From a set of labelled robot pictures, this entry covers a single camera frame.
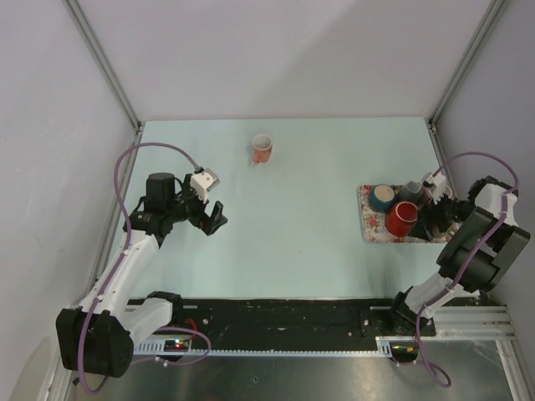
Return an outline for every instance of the gray floor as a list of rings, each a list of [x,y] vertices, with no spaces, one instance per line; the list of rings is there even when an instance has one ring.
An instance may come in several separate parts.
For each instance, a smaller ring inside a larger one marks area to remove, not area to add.
[[[451,388],[434,384],[421,366],[397,368],[384,358],[219,357],[184,368],[139,364],[96,397],[78,388],[76,400],[512,400],[495,343],[429,343],[426,349],[450,374]]]

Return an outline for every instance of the floor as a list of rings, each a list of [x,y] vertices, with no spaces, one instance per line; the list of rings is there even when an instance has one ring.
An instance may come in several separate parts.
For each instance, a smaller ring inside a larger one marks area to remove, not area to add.
[[[273,155],[254,165],[260,133],[273,137]],[[213,169],[221,184],[210,197],[228,224],[210,237],[176,225],[133,296],[393,297],[437,269],[442,245],[367,243],[359,222],[360,185],[421,180],[437,167],[423,119],[155,121],[142,141],[180,146]],[[159,171],[182,178],[191,165],[172,150],[141,149],[129,210]]]
[[[494,342],[428,343],[426,351],[451,388],[421,366],[397,368],[386,358],[208,358],[180,368],[141,363],[96,397],[77,388],[76,401],[512,400]]]

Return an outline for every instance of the red mug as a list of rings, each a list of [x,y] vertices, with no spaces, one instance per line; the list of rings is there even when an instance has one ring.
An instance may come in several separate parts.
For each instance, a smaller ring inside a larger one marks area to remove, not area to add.
[[[386,216],[385,227],[394,236],[408,236],[418,221],[418,208],[415,204],[401,201],[394,205]]]

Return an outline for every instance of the pink mug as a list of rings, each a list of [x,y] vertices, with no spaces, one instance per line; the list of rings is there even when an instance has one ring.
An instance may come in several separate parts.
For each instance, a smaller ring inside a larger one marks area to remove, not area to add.
[[[260,134],[253,138],[252,147],[254,148],[252,161],[255,163],[267,163],[271,156],[273,140],[269,135]]]

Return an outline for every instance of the table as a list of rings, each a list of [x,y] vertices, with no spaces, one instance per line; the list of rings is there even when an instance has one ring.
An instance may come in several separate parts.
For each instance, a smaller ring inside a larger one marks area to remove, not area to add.
[[[273,155],[254,165],[251,140],[262,133],[273,137]],[[438,166],[421,118],[152,121],[142,142],[152,141],[180,146],[219,175],[210,199],[222,202],[228,224],[209,237],[187,222],[175,225],[135,297],[154,290],[183,297],[393,297],[438,268],[443,245],[367,243],[359,222],[360,185],[420,180]],[[183,178],[192,168],[173,150],[141,149],[129,211],[145,194],[147,176],[160,171]]]

